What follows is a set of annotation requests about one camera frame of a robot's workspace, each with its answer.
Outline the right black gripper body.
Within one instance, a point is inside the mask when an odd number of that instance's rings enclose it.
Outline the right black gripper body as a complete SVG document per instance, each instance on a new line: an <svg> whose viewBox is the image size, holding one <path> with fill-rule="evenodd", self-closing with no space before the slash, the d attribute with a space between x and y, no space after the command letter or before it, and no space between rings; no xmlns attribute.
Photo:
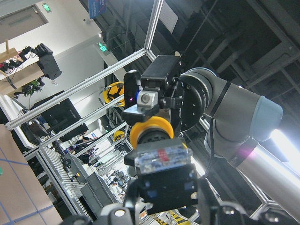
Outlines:
<svg viewBox="0 0 300 225"><path fill-rule="evenodd" d="M195 75L167 72L161 91L159 104L170 115L169 124L162 128L170 138L177 138L202 116L206 108L206 87Z"/></svg>

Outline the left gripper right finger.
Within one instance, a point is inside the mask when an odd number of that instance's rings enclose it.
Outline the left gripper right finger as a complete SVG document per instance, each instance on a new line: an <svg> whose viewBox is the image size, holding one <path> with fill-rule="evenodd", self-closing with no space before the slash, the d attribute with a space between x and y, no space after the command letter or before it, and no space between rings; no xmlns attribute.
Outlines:
<svg viewBox="0 0 300 225"><path fill-rule="evenodd" d="M198 180L198 210L202 225L297 225L286 213L271 209L258 218L248 216L244 208L229 201L218 201L207 180Z"/></svg>

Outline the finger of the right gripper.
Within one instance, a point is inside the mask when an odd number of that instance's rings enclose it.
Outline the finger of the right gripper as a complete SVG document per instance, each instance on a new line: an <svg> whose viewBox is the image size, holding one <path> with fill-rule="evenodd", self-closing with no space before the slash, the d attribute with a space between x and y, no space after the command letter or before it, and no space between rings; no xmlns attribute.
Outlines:
<svg viewBox="0 0 300 225"><path fill-rule="evenodd" d="M180 75L180 56L159 55L141 76L143 88L170 88Z"/></svg>
<svg viewBox="0 0 300 225"><path fill-rule="evenodd" d="M158 112L159 105L155 105L153 107L142 107L136 104L125 109L121 113L121 117L127 124L136 124L138 122L146 122Z"/></svg>

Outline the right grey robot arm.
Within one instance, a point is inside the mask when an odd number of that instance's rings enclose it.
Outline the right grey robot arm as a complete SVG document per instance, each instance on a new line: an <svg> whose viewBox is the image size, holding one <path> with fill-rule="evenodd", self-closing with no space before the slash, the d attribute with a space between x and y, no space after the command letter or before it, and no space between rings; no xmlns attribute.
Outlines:
<svg viewBox="0 0 300 225"><path fill-rule="evenodd" d="M133 147L146 139L175 138L202 116L210 118L205 146L224 158L282 207L300 201L300 177L260 142L279 126L280 105L218 77L205 67L180 72L180 57L158 56L140 74L124 76L123 120Z"/></svg>

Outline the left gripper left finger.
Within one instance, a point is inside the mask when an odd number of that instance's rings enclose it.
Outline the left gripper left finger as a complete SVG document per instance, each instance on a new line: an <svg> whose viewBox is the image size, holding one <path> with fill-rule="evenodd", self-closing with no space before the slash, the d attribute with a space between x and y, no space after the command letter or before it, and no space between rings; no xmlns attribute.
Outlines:
<svg viewBox="0 0 300 225"><path fill-rule="evenodd" d="M140 197L140 182L128 183L122 203L105 206L98 218L99 225L140 225L149 217L149 204Z"/></svg>

